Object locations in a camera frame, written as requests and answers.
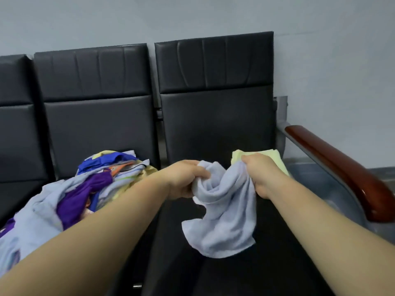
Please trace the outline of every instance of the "gray wall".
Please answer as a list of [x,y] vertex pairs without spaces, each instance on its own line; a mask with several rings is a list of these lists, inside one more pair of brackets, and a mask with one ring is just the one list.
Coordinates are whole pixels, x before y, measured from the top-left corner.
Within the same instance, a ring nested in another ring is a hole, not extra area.
[[[395,165],[395,0],[0,0],[0,55],[269,31],[274,95],[366,167]],[[291,143],[287,157],[303,156]]]

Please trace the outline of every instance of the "person's left hand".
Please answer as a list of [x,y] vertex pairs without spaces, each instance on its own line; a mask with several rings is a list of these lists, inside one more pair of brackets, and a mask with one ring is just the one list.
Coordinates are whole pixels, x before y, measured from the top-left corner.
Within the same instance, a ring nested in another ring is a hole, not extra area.
[[183,160],[155,173],[168,185],[168,199],[192,197],[191,186],[193,180],[196,177],[210,178],[210,172],[204,167],[198,166],[198,164],[199,161],[196,160]]

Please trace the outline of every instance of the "forearm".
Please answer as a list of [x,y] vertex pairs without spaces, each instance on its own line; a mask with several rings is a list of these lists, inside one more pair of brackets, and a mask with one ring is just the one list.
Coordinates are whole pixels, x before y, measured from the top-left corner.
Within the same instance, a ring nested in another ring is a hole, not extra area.
[[0,280],[2,295],[103,294],[167,194],[155,174],[136,183],[5,274]]
[[268,195],[337,295],[393,295],[395,247],[350,221],[296,181]]

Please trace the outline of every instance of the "backrest cushion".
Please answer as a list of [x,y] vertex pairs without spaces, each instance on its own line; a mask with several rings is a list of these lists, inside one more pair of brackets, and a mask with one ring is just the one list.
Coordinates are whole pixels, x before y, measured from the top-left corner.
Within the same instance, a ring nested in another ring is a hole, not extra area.
[[0,182],[47,179],[26,55],[0,57]]
[[156,43],[170,163],[274,148],[273,32]]
[[146,44],[36,53],[34,63],[60,178],[105,149],[158,167]]

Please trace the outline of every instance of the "hand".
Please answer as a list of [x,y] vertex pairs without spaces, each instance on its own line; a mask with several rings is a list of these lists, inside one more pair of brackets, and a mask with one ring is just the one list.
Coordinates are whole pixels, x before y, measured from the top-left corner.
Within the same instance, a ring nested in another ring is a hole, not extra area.
[[210,178],[211,174],[199,161],[183,160],[166,167],[155,174],[161,176],[169,187],[168,199],[192,197],[191,186],[196,177]]
[[255,185],[255,191],[263,198],[270,196],[269,186],[281,183],[286,176],[269,156],[263,154],[243,155],[241,160],[247,165],[247,172]]

